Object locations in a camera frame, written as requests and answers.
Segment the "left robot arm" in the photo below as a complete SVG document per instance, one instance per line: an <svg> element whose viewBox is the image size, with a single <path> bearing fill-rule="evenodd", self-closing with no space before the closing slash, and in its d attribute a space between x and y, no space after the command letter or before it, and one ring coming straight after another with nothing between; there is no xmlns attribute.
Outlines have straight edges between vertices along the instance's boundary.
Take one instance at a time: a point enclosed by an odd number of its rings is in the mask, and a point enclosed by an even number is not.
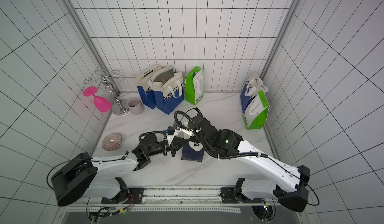
<svg viewBox="0 0 384 224"><path fill-rule="evenodd" d="M110 158L90 157L84 152L66 163L51 176L52 189L59 207L73 204L81 198L103 198L121 204L129 196L129 188L120 173L143 169L151 156L168 152L175 156L189 140L163 131L147 132L139 136L139 144L132 152Z"/></svg>

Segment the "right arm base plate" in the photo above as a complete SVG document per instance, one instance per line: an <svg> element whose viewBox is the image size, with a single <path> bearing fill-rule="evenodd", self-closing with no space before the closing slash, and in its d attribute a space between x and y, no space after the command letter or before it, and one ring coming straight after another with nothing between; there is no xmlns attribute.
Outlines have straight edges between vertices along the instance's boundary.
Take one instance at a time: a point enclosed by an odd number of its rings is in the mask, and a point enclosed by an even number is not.
<svg viewBox="0 0 384 224"><path fill-rule="evenodd" d="M260 198L249 199L240 193L235 192L235 188L221 188L220 197L223 204L261 204Z"/></svg>

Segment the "blue Cheerful bag front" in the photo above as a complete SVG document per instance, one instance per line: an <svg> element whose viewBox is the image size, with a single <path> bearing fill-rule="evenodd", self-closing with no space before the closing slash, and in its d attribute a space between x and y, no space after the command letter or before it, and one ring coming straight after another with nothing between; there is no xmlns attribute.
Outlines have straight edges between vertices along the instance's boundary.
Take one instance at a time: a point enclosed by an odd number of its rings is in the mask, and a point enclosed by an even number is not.
<svg viewBox="0 0 384 224"><path fill-rule="evenodd" d="M151 109L156 108L156 100L152 89L151 78L154 73L162 68L158 64L152 65L147 71L136 77L137 88L142 100L142 103Z"/></svg>

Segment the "blue cheerful bag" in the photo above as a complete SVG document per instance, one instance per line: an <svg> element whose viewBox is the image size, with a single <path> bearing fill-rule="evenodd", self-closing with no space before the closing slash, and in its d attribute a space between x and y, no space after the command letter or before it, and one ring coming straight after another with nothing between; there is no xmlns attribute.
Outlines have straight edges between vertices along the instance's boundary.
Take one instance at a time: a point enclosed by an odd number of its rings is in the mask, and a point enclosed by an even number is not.
<svg viewBox="0 0 384 224"><path fill-rule="evenodd" d="M162 68L158 64L152 65L147 71L136 77L137 88L142 100L142 103L151 109L156 108L156 100L152 89L151 78L154 73Z"/></svg>
<svg viewBox="0 0 384 224"><path fill-rule="evenodd" d="M167 67L156 71L151 77L157 108L170 114L184 100L184 81L181 72Z"/></svg>

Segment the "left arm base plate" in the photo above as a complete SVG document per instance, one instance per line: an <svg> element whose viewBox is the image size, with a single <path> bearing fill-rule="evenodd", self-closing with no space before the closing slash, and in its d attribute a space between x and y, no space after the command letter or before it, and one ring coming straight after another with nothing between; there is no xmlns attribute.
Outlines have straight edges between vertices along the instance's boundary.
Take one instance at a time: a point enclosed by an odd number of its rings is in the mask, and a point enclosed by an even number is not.
<svg viewBox="0 0 384 224"><path fill-rule="evenodd" d="M128 205L131 202L141 204L144 188L128 188L125 191L120 191L116 197L112 199L102 198L101 203L107 205Z"/></svg>

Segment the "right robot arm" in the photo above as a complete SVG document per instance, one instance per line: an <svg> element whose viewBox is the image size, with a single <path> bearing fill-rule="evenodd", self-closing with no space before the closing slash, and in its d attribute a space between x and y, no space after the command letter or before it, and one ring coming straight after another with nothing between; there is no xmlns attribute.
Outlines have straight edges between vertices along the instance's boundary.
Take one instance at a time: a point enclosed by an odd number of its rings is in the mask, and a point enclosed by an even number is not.
<svg viewBox="0 0 384 224"><path fill-rule="evenodd" d="M241 161L266 177L264 181L239 178L234 188L234 196L238 202L271 199L291 211L304 211L309 199L308 167L285 164L261 152L241 135L229 129L217 130L200 114L189 120L188 128L211 157Z"/></svg>

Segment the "green white bag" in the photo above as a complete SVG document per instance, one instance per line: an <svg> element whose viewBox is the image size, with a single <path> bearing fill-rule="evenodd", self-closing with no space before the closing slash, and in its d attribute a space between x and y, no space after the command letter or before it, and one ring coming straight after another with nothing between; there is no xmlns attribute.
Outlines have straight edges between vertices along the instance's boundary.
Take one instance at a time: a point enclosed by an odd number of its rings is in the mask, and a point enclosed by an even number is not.
<svg viewBox="0 0 384 224"><path fill-rule="evenodd" d="M195 66L186 76L185 81L185 100L193 105L197 103L204 96L204 78L203 70Z"/></svg>
<svg viewBox="0 0 384 224"><path fill-rule="evenodd" d="M268 118L269 107L265 92L261 90L243 112L246 129L262 129Z"/></svg>

